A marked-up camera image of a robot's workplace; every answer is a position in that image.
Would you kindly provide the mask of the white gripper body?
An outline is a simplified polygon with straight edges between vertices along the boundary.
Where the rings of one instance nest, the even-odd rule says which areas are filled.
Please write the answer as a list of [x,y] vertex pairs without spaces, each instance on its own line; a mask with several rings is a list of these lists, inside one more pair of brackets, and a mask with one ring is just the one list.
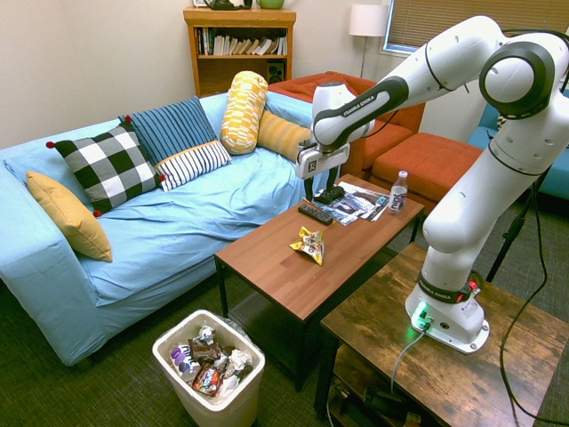
[[348,143],[330,152],[323,152],[322,148],[322,145],[316,144],[299,151],[295,166],[295,172],[299,178],[307,180],[348,161],[350,150]]

